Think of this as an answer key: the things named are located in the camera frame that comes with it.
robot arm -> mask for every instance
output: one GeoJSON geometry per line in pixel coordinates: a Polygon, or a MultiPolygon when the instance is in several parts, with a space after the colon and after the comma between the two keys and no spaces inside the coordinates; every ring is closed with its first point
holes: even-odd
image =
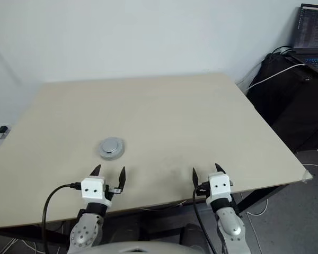
{"type": "Polygon", "coordinates": [[[208,182],[198,185],[198,176],[193,169],[193,183],[197,196],[206,195],[206,204],[212,208],[218,221],[217,232],[229,254],[250,254],[245,240],[245,226],[233,209],[231,181],[224,170],[216,164],[217,172],[208,175],[208,182]]]}
{"type": "Polygon", "coordinates": [[[126,181],[125,167],[119,176],[119,186],[110,189],[105,178],[99,176],[98,165],[89,177],[81,182],[82,198],[87,204],[79,213],[79,221],[70,233],[70,245],[67,253],[76,253],[97,246],[102,239],[102,226],[108,208],[112,206],[114,194],[120,194],[126,181]]]}

laptop screen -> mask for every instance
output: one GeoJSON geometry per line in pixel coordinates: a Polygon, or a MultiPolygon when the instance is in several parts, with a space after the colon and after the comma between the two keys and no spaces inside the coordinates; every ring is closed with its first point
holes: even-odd
{"type": "Polygon", "coordinates": [[[302,4],[296,24],[295,49],[318,49],[318,5],[302,4]]]}

black desk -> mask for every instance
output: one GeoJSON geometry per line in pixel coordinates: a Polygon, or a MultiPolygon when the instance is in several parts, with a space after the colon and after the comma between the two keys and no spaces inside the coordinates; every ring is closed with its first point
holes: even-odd
{"type": "MultiPolygon", "coordinates": [[[[288,56],[268,54],[253,84],[294,64],[288,56]]],[[[318,149],[317,73],[295,67],[252,87],[247,97],[292,152],[318,149]]]]}

white cable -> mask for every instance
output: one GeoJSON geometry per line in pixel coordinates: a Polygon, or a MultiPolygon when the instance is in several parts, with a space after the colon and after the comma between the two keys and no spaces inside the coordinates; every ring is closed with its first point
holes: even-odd
{"type": "Polygon", "coordinates": [[[33,248],[32,246],[28,245],[24,240],[22,240],[22,242],[30,249],[34,250],[36,253],[40,253],[40,254],[45,254],[44,252],[37,250],[35,248],[33,248]]]}
{"type": "Polygon", "coordinates": [[[280,71],[280,72],[278,72],[278,73],[272,75],[271,77],[268,77],[268,78],[266,78],[266,79],[263,79],[262,81],[259,81],[259,82],[255,83],[255,84],[253,84],[253,85],[250,86],[249,88],[245,89],[244,92],[247,91],[247,90],[249,90],[249,89],[251,89],[252,87],[254,87],[254,86],[260,84],[260,83],[263,83],[264,81],[266,81],[266,80],[268,80],[268,79],[270,79],[270,78],[273,78],[273,77],[275,77],[275,76],[277,76],[277,75],[283,73],[284,71],[287,71],[287,70],[292,69],[292,68],[297,67],[297,66],[305,66],[305,65],[306,65],[306,64],[303,64],[303,63],[297,64],[297,65],[292,65],[292,66],[286,68],[285,70],[282,70],[282,71],[280,71]]]}
{"type": "Polygon", "coordinates": [[[249,215],[251,216],[260,216],[260,215],[263,215],[264,212],[267,210],[267,205],[268,205],[268,199],[266,200],[266,205],[265,205],[265,208],[264,210],[261,212],[261,213],[258,213],[258,214],[254,214],[254,213],[250,213],[250,212],[247,212],[249,215]]]}
{"type": "Polygon", "coordinates": [[[18,242],[18,239],[14,238],[14,239],[11,241],[11,243],[6,247],[6,249],[3,250],[3,252],[1,252],[1,254],[5,254],[5,253],[10,249],[10,247],[13,246],[16,242],[18,242]]]}
{"type": "MultiPolygon", "coordinates": [[[[287,51],[289,51],[289,50],[291,50],[292,48],[290,48],[290,49],[287,49],[287,50],[284,50],[282,53],[280,53],[280,54],[283,54],[283,53],[285,53],[285,52],[287,52],[287,51]]],[[[235,84],[236,85],[239,85],[240,83],[242,83],[242,82],[244,82],[248,77],[249,77],[249,75],[251,74],[251,72],[253,72],[255,69],[256,69],[256,67],[258,67],[262,62],[264,61],[264,59],[263,60],[261,60],[260,62],[258,62],[251,70],[249,70],[249,72],[240,80],[240,81],[238,81],[238,82],[236,82],[235,84]]]]}
{"type": "Polygon", "coordinates": [[[11,239],[11,240],[5,245],[5,247],[2,248],[2,250],[0,251],[0,254],[8,247],[8,245],[10,245],[13,241],[14,241],[14,238],[11,239]]]}
{"type": "Polygon", "coordinates": [[[61,226],[61,233],[63,234],[64,233],[64,225],[62,224],[61,226]]]}
{"type": "Polygon", "coordinates": [[[318,167],[318,165],[316,165],[316,164],[303,164],[303,166],[316,166],[316,167],[318,167]]]}
{"type": "MultiPolygon", "coordinates": [[[[242,197],[242,200],[244,200],[243,194],[242,194],[241,192],[240,192],[240,196],[242,197]]],[[[249,219],[249,222],[250,222],[250,224],[251,224],[251,227],[252,227],[252,229],[253,229],[253,233],[254,233],[255,239],[257,240],[257,244],[258,244],[260,253],[263,254],[263,252],[262,252],[262,250],[261,250],[261,246],[260,246],[259,240],[258,240],[257,233],[256,233],[256,231],[255,231],[255,229],[254,229],[254,227],[253,227],[253,224],[252,224],[252,221],[251,221],[251,219],[250,219],[250,217],[249,217],[248,212],[246,212],[246,215],[247,215],[247,217],[248,217],[248,219],[249,219]]]]}

white wall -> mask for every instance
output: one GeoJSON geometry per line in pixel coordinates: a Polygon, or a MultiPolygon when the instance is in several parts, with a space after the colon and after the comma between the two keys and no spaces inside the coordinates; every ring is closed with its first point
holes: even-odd
{"type": "Polygon", "coordinates": [[[0,123],[16,122],[46,81],[208,71],[239,80],[288,43],[301,2],[0,0],[0,123]]]}

